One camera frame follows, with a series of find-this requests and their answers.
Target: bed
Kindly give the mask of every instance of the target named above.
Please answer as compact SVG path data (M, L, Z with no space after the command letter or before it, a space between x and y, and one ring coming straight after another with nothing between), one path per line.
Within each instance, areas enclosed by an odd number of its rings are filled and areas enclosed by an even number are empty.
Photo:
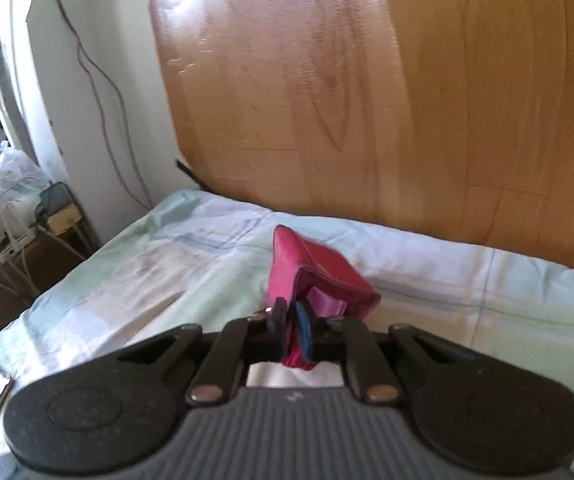
M372 330L411 322L574 390L574 270L197 190L168 197L39 297L0 333L0 364L19 388L180 323L221 329L264 306L277 224L337 249L369 280L382 295L366 319ZM341 377L333 364L313 372L260 364L249 381L316 385Z

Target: red pouch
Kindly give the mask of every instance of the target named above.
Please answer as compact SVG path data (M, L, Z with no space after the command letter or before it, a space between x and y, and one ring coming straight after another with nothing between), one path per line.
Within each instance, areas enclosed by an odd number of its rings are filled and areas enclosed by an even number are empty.
M285 298L291 304L301 294L307 297L318 317L362 319L381 301L380 294L341 254L278 225L273 231L267 303L273 305L277 298ZM302 359L298 335L292 331L291 323L287 325L286 338L288 355L283 364L311 370L315 364Z

